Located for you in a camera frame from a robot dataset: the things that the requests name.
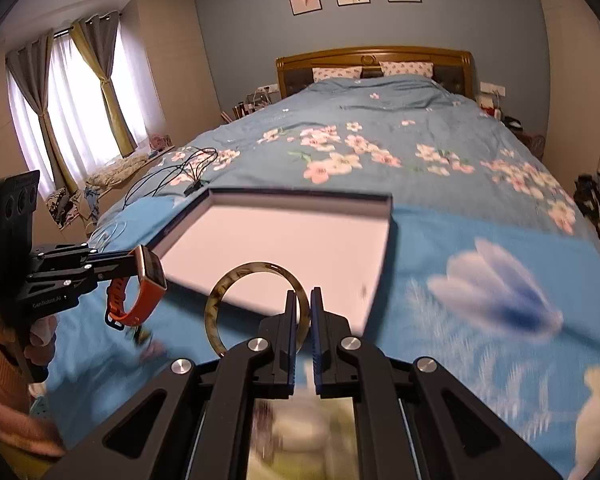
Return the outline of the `orange sleeve forearm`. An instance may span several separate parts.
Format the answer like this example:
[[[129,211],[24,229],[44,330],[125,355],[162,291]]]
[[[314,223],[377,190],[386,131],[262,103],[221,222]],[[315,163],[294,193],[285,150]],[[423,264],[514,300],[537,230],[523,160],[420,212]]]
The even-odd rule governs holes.
[[[34,396],[14,356],[17,336],[0,320],[0,454],[19,479],[39,479],[66,452],[56,425],[31,414]]]

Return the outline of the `left hand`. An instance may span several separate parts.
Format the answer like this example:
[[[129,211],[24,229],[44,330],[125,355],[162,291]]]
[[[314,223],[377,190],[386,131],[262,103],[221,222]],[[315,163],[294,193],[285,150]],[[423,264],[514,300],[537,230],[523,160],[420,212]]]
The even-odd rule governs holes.
[[[56,351],[56,315],[37,320],[30,329],[29,341],[23,350],[31,382],[44,382],[48,375],[48,364]]]

